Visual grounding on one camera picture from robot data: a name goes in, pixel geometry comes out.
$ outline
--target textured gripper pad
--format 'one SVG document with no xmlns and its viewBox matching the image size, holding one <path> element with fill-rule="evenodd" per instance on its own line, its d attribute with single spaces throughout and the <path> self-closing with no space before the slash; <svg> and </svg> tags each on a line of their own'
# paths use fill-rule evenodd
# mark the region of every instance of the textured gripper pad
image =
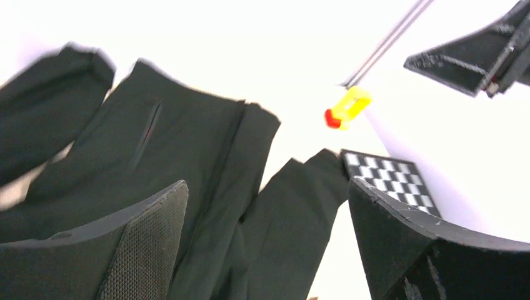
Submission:
<svg viewBox="0 0 530 300">
<path fill-rule="evenodd" d="M 182 189 L 168 191 L 126 226 L 98 299 L 165 299 L 186 211 Z"/>
</svg>

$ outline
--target red object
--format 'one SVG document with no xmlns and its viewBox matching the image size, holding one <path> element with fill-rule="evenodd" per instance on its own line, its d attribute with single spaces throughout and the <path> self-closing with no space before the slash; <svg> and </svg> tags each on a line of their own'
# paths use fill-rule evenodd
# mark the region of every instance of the red object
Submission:
<svg viewBox="0 0 530 300">
<path fill-rule="evenodd" d="M 329 128 L 339 129 L 341 127 L 342 121 L 333 116 L 331 109 L 327 109 L 324 113 L 324 118 L 326 118 L 326 124 Z"/>
</svg>

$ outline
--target pant leg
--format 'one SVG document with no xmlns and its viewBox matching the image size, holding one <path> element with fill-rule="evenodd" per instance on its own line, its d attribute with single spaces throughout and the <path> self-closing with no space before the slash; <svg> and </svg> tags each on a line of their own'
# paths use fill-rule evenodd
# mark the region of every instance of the pant leg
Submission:
<svg viewBox="0 0 530 300">
<path fill-rule="evenodd" d="M 189 188 L 181 247 L 210 199 L 245 104 L 188 89 L 136 63 L 69 155 L 0 212 L 0 241 L 46 239 L 135 204 L 179 180 Z"/>
<path fill-rule="evenodd" d="M 307 298 L 347 198 L 348 180 L 330 154 L 321 151 L 306 164 L 289 161 L 249 208 L 241 224 L 248 299 Z"/>
<path fill-rule="evenodd" d="M 209 300 L 215 293 L 223 261 L 232 259 L 226 256 L 239 218 L 259 191 L 278 127 L 278 119 L 258 105 L 246 107 L 209 208 L 177 267 L 168 299 Z"/>
<path fill-rule="evenodd" d="M 81 133 L 113 84 L 96 51 L 66 46 L 0 89 L 0 186 L 36 168 Z"/>
</svg>

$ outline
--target metal bar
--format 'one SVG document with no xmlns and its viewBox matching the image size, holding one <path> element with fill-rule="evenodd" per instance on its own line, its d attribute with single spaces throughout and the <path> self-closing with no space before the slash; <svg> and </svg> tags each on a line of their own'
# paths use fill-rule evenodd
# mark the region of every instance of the metal bar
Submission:
<svg viewBox="0 0 530 300">
<path fill-rule="evenodd" d="M 375 51 L 365 60 L 364 64 L 349 76 L 341 85 L 347 89 L 358 85 L 370 69 L 394 45 L 394 43 L 409 29 L 414 21 L 429 7 L 434 0 L 418 0 L 392 31 L 382 40 Z"/>
</svg>

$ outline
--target white wall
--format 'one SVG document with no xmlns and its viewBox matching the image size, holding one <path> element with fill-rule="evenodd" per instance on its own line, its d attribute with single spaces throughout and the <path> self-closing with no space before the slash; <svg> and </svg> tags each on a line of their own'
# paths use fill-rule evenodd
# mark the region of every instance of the white wall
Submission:
<svg viewBox="0 0 530 300">
<path fill-rule="evenodd" d="M 474 99 L 402 67 L 408 55 L 480 29 L 516 2 L 435 1 L 362 85 L 387 150 L 417 163 L 446 219 L 530 241 L 530 87 Z"/>
</svg>

